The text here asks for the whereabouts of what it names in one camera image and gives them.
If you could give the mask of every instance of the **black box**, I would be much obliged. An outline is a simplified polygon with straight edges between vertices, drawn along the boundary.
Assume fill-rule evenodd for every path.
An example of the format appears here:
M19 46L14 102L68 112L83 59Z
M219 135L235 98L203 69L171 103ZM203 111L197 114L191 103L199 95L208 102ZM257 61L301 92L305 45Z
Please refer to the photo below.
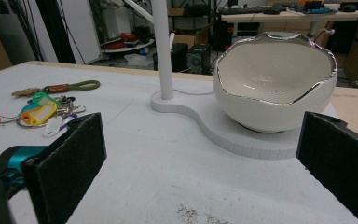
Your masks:
M173 72L182 72L187 69L186 53L188 50L188 44L174 43L171 48L171 67ZM154 70L158 70L157 53L153 54Z
M187 52L188 73L210 75L211 48L209 44L194 45Z

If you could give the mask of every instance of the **white key tag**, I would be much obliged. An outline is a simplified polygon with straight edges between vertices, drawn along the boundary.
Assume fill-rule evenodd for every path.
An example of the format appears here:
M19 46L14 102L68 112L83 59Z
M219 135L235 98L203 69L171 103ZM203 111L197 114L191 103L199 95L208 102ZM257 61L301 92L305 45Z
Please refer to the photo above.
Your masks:
M60 131L61 123L62 116L51 117L43 131L43 136L51 137L56 135Z

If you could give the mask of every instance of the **key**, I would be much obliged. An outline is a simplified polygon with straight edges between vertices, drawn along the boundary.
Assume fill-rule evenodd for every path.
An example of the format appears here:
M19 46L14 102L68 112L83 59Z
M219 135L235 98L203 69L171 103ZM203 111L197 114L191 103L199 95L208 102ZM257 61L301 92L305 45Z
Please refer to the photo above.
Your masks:
M21 90L21 91L15 91L15 92L12 92L11 95L12 96L30 96L30 95L33 95L37 92L41 91L40 88L27 88L25 90Z

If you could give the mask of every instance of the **shelf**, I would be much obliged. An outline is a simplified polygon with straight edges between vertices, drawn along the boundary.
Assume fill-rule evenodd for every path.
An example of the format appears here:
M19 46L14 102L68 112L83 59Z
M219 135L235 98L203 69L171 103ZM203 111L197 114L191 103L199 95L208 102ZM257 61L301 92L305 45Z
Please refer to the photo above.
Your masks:
M122 49L101 49L102 53L119 53L119 52L126 52L126 51L131 51L131 50L135 50L135 49L142 49L145 48L151 44L154 43L154 39L150 39L149 42L147 44L143 44L143 45L137 45L134 48L122 48Z

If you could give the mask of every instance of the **table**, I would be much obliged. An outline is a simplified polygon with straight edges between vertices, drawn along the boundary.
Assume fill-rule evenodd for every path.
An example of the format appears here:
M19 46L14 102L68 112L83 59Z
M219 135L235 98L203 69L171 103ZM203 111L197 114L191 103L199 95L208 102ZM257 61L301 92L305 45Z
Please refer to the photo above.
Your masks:
M213 90L211 77L173 76L177 90ZM154 111L155 71L16 65L0 71L0 113L16 115L26 104L26 98L11 97L13 91L86 79L102 86L66 95L87 107L84 114L102 113L107 159L68 223L358 223L297 159L236 155L209 141L193 119ZM358 132L358 90L336 88L332 104ZM12 146L46 146L56 138L42 132L2 124L0 153ZM36 223L26 191L9 204L18 223Z
M310 21L310 29L307 37L311 40L315 37L318 21L355 21L358 19L358 10L355 12L337 12L334 14L306 15L295 11L283 11L279 15L240 14L222 15L222 21L234 23L233 36L237 36L238 22L296 22Z

